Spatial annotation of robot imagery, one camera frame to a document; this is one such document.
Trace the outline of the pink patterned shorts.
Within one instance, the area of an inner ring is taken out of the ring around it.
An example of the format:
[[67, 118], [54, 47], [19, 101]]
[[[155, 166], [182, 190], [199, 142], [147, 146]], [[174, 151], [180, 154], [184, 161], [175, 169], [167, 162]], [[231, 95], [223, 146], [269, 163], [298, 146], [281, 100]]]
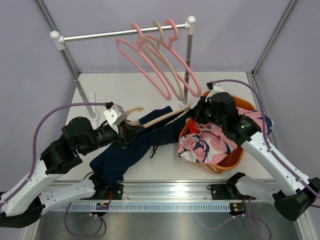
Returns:
[[178, 141], [177, 156], [192, 163], [216, 165], [238, 148], [222, 129], [208, 123], [200, 133], [190, 133]]

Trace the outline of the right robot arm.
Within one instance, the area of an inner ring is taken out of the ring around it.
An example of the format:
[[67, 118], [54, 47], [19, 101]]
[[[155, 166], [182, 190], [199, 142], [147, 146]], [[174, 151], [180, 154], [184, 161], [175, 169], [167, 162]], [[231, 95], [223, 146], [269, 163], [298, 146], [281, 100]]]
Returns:
[[199, 124], [220, 127], [229, 140], [253, 156], [276, 182], [269, 184], [237, 173], [227, 181], [226, 192], [231, 198], [244, 195], [262, 200], [294, 222], [320, 196], [320, 179], [310, 178], [291, 164], [268, 142], [265, 127], [239, 113], [236, 100], [229, 93], [201, 96], [191, 110], [191, 117]]

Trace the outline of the navy blue shorts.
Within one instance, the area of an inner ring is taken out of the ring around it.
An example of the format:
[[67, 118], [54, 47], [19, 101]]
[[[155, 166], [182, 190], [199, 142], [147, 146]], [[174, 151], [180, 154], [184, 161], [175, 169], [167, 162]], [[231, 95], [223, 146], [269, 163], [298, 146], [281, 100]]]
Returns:
[[152, 125], [125, 147], [120, 147], [117, 142], [112, 143], [90, 162], [89, 166], [93, 171], [91, 178], [97, 177], [107, 186], [113, 187], [118, 181], [124, 180], [129, 167], [142, 159], [149, 149], [152, 149], [154, 156], [159, 146], [177, 143], [190, 113], [176, 119], [177, 116], [178, 113]]

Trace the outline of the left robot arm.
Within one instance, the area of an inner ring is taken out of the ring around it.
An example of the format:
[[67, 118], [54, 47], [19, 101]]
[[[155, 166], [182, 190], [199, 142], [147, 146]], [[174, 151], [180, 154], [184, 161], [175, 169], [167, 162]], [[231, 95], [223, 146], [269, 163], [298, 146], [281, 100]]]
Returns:
[[45, 192], [55, 180], [68, 173], [83, 161], [87, 155], [112, 143], [121, 146], [129, 143], [145, 130], [139, 125], [128, 125], [122, 121], [119, 131], [109, 125], [93, 129], [85, 117], [76, 117], [62, 128], [62, 135], [53, 141], [36, 161], [31, 177], [0, 196], [0, 225], [4, 228], [24, 228], [45, 215], [50, 210], [81, 199], [103, 199], [109, 183], [96, 174], [73, 185]]

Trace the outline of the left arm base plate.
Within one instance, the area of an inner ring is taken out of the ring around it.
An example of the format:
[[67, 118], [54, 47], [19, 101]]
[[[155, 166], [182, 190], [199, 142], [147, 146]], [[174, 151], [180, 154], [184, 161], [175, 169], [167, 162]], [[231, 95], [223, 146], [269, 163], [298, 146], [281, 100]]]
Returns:
[[124, 185], [117, 183], [114, 187], [110, 187], [106, 190], [105, 194], [100, 198], [101, 200], [119, 201], [123, 199]]

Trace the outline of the orange shorts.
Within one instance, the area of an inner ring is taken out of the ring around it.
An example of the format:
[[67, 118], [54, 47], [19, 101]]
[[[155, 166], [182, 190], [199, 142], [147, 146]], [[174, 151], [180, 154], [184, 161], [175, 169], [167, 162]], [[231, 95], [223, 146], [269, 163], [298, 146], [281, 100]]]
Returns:
[[189, 124], [189, 131], [192, 134], [198, 134], [200, 132], [203, 132], [207, 130], [207, 125], [206, 124], [200, 124], [195, 122], [193, 119], [190, 119], [190, 124]]

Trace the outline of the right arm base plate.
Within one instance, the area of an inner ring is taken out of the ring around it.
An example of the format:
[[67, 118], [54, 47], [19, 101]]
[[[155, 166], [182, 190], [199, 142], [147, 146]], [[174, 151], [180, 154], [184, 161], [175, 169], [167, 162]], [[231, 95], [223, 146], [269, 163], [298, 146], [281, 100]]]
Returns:
[[242, 195], [235, 186], [226, 183], [214, 183], [207, 185], [212, 200], [249, 200], [249, 195]]

